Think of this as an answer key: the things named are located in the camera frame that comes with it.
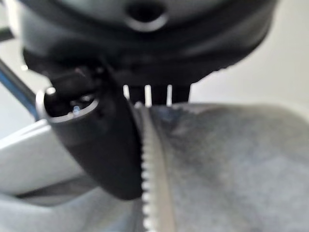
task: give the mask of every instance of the gray fabric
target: gray fabric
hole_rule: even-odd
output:
[[[0,232],[141,232],[141,201],[97,187],[45,121],[0,141]]]
[[[177,232],[309,231],[304,120],[264,106],[154,107],[151,116]],[[0,165],[0,232],[144,231],[141,200],[96,187],[44,121],[1,140]]]
[[[276,107],[197,108],[152,109],[177,232],[308,232],[307,123]]]

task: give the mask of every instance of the black plastic part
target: black plastic part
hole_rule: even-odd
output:
[[[7,2],[28,51],[57,61],[104,58],[119,85],[154,86],[190,85],[247,56],[265,38],[277,1],[231,0],[147,34],[89,20],[51,0]]]
[[[86,66],[69,69],[64,73],[55,73],[57,78],[50,78],[58,95],[64,99],[85,95],[96,90],[91,71]]]
[[[0,42],[14,38],[9,28],[0,29]]]
[[[168,86],[151,86],[152,105],[166,105]]]
[[[135,1],[126,7],[129,17],[139,22],[152,22],[164,14],[165,8],[157,1]]]
[[[173,86],[172,103],[180,103],[189,101],[191,86]]]
[[[142,102],[145,104],[145,87],[129,86],[130,101],[135,104]]]
[[[82,117],[47,120],[82,168],[107,192],[122,200],[141,196],[140,138],[123,93],[110,88]],[[53,105],[45,94],[44,106]]]

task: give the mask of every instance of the white surface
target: white surface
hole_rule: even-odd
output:
[[[281,1],[264,43],[192,87],[193,102],[296,102],[309,107],[309,1]]]
[[[84,174],[45,120],[27,130],[0,140],[1,193],[24,194]]]
[[[2,6],[0,6],[0,28],[7,25],[7,19]]]
[[[192,87],[192,102],[285,102],[309,107],[309,1],[282,0],[272,30],[264,43],[240,63],[211,74]],[[3,14],[0,11],[0,25]],[[18,41],[0,44],[0,57],[37,92],[49,85],[46,78],[21,71]],[[32,120],[0,88],[3,109],[0,137]]]

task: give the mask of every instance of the zipper teeth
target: zipper teeth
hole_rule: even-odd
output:
[[[142,201],[147,232],[176,232],[164,165],[163,148],[151,122],[149,109],[140,107],[143,118]]]

